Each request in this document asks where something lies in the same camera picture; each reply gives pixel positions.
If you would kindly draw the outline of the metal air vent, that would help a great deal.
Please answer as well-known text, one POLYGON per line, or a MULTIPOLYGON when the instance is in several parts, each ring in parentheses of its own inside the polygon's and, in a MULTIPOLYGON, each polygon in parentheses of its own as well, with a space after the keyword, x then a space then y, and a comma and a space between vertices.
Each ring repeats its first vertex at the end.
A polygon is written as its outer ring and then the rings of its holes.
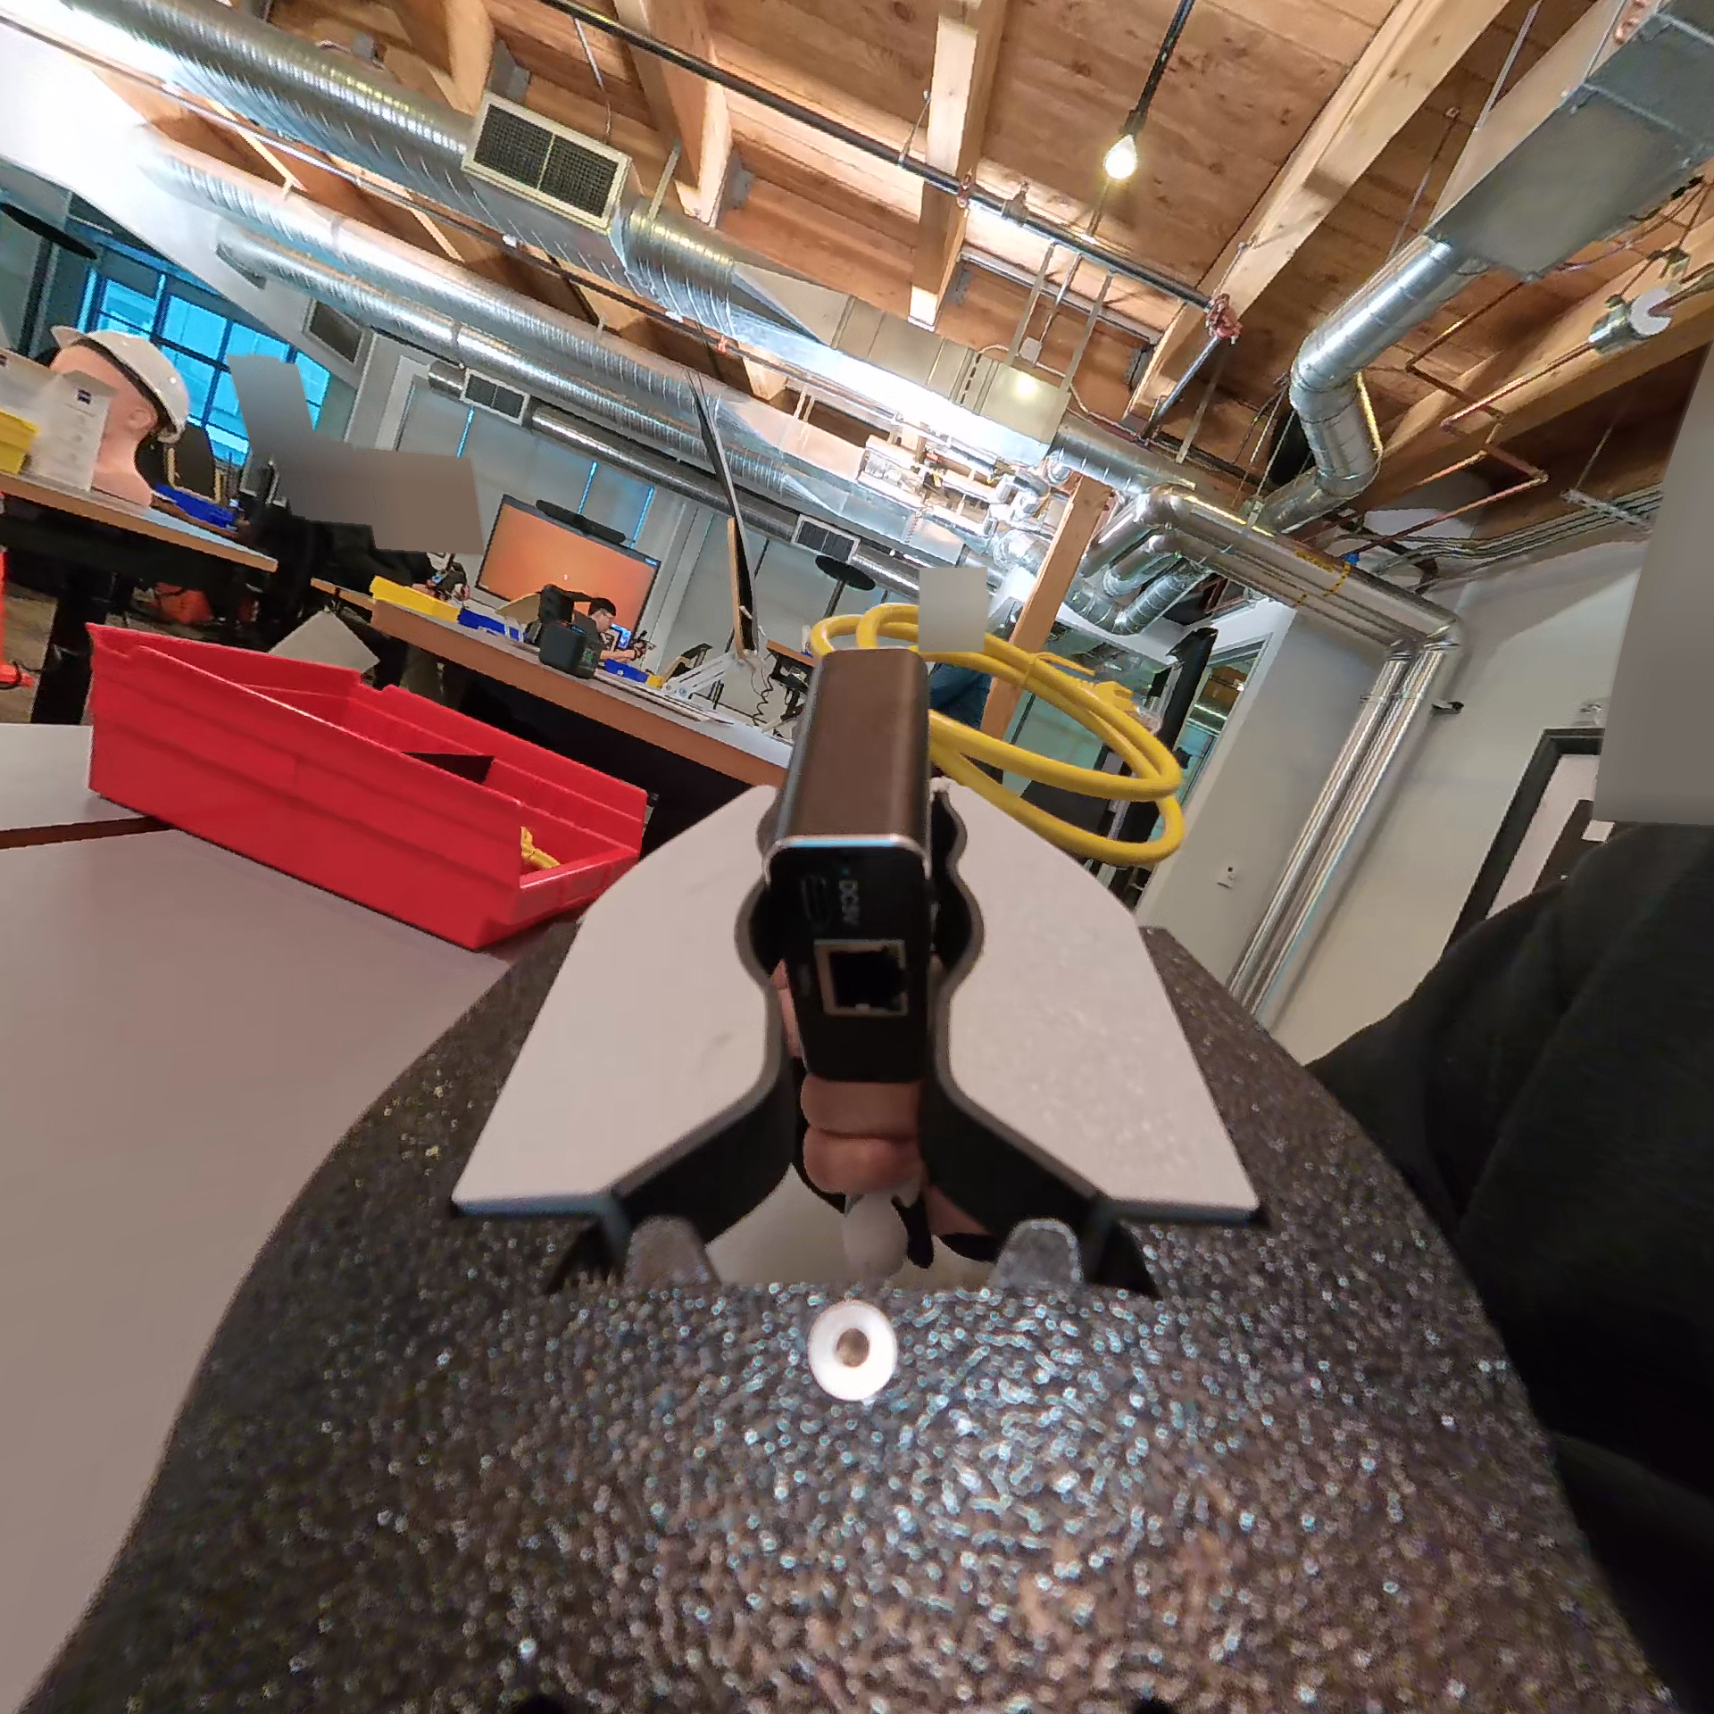
POLYGON ((632 179, 630 155, 498 94, 482 97, 462 169, 598 233, 612 230, 632 179))

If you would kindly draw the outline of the rectangular metal duct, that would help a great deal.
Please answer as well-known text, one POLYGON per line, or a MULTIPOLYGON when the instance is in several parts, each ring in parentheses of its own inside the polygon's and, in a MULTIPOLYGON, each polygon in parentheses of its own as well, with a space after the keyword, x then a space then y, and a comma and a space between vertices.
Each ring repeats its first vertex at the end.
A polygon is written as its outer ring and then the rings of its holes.
POLYGON ((1593 5, 1476 126, 1424 239, 1535 278, 1711 158, 1711 5, 1593 5))

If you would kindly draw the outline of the long grey table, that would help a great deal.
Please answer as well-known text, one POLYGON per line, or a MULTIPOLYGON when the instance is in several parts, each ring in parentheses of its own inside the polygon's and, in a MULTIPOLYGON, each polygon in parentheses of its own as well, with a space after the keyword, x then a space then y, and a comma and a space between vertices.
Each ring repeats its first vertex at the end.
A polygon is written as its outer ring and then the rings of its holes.
POLYGON ((714 771, 748 786, 782 786, 790 744, 755 727, 693 717, 667 697, 627 691, 610 674, 580 679, 539 663, 524 645, 500 641, 390 602, 378 602, 371 612, 374 629, 460 666, 468 674, 575 714, 608 732, 642 740, 659 751, 714 771))

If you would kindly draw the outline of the black ethernet splitter box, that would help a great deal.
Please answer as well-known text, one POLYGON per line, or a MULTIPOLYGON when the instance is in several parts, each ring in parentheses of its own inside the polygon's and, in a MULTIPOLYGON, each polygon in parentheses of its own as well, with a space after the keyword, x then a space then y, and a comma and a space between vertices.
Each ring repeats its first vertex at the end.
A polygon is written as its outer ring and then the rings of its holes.
POLYGON ((926 1076, 938 902, 931 671, 907 649, 827 654, 763 844, 756 928, 810 1075, 926 1076))

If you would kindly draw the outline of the red plastic bin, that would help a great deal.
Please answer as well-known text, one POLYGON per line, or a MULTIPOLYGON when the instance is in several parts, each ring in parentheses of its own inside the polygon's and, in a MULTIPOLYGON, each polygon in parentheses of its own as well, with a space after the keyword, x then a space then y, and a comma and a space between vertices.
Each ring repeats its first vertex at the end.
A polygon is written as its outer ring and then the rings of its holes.
POLYGON ((356 669, 92 626, 92 791, 482 951, 638 860, 647 794, 356 669))

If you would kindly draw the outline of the black door frame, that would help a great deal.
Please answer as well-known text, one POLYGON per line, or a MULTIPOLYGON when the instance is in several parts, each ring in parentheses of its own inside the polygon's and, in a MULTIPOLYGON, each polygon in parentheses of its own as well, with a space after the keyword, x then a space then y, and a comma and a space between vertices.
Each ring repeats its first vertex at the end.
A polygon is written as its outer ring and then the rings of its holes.
POLYGON ((1543 732, 1476 869, 1448 941, 1493 915, 1561 885, 1613 832, 1595 815, 1604 732, 1543 732))

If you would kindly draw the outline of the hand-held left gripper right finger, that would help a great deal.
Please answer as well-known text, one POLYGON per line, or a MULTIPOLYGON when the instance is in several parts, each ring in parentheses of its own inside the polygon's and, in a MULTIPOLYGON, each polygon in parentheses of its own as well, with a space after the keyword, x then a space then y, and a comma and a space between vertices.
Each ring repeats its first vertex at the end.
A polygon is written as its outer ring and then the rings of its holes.
POLYGON ((934 803, 928 1180, 988 1232, 1261 1211, 1131 915, 966 786, 934 803))

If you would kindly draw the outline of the white hard hat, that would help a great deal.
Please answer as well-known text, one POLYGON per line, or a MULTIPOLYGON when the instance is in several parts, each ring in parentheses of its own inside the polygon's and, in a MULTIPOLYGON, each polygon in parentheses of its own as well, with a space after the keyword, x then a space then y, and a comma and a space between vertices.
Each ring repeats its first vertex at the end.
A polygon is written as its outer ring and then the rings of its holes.
POLYGON ((60 350, 99 350, 145 397, 151 397, 157 414, 155 439, 159 443, 175 443, 183 437, 190 419, 188 383, 175 363, 149 339, 132 332, 84 332, 76 326, 52 326, 52 339, 60 350))

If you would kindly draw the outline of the wooden support column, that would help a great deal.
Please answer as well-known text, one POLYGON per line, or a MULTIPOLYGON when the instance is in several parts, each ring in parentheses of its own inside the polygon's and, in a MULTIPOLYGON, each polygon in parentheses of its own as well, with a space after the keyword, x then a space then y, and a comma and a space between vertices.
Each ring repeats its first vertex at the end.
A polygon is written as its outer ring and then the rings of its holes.
POLYGON ((1011 645, 1023 654, 1039 654, 1054 631, 1090 543, 1114 503, 1114 489, 1085 476, 1070 484, 1066 511, 1045 556, 1038 580, 1027 597, 1011 633, 1011 645))

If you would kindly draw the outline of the person's left hand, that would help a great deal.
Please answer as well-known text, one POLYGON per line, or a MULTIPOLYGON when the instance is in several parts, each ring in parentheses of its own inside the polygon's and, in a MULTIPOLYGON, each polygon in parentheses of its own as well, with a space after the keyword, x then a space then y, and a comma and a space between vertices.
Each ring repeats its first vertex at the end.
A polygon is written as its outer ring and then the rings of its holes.
POLYGON ((920 1082, 835 1082, 803 1069, 796 1168, 827 1204, 884 1208, 902 1260, 926 1268, 947 1250, 992 1264, 996 1236, 948 1200, 920 1150, 920 1082))

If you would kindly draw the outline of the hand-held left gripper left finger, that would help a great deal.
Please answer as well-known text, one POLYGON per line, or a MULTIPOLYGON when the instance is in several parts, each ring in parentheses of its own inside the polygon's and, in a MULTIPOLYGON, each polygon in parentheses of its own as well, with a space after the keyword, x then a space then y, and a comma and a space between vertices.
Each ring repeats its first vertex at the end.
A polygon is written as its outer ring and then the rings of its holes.
POLYGON ((752 788, 661 845, 580 918, 453 1189, 465 1215, 674 1215, 719 1236, 787 1180, 798 1082, 755 951, 752 788))

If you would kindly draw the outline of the person's black hoodie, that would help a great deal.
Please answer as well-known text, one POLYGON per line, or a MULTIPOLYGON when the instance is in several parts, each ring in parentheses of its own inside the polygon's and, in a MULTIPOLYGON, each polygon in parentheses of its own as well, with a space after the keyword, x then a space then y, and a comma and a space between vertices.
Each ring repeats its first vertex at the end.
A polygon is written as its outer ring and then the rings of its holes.
POLYGON ((1709 829, 1615 832, 1309 1075, 1447 1235, 1643 1655, 1709 1710, 1709 829))

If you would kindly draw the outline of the black device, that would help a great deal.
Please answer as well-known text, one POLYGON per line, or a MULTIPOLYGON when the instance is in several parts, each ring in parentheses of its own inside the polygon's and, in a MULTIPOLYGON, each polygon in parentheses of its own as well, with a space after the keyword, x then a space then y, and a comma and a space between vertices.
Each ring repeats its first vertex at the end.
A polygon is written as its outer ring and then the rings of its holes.
POLYGON ((592 612, 594 597, 557 585, 539 589, 534 646, 539 663, 561 674, 588 679, 602 666, 606 638, 592 612))

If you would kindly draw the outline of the spiral metal duct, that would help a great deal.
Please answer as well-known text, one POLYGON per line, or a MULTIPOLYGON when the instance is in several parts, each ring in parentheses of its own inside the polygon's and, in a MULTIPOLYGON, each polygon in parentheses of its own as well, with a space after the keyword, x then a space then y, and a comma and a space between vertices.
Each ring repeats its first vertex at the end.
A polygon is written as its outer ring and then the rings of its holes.
POLYGON ((217 102, 243 121, 515 237, 744 358, 836 391, 989 459, 1063 461, 1118 484, 1133 445, 1068 388, 823 285, 678 217, 639 171, 610 233, 478 183, 462 169, 475 115, 361 71, 223 5, 4 5, 20 30, 217 102))
POLYGON ((864 455, 843 439, 465 269, 435 261, 417 267, 386 239, 330 261, 243 228, 223 228, 217 252, 233 267, 306 291, 374 332, 555 406, 589 433, 672 459, 690 478, 726 476, 752 503, 934 565, 989 550, 966 518, 864 483, 864 455))

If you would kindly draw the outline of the metal pipes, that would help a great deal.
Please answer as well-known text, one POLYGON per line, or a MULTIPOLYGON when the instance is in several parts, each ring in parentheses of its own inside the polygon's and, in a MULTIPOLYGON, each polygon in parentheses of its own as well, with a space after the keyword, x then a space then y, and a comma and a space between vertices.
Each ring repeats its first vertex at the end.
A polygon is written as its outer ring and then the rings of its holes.
POLYGON ((1184 842, 1155 869, 1135 918, 1269 1021, 1448 679, 1459 619, 1181 487, 1152 489, 1143 524, 1194 569, 1261 602, 1218 629, 1220 652, 1258 645, 1258 659, 1195 773, 1184 842))

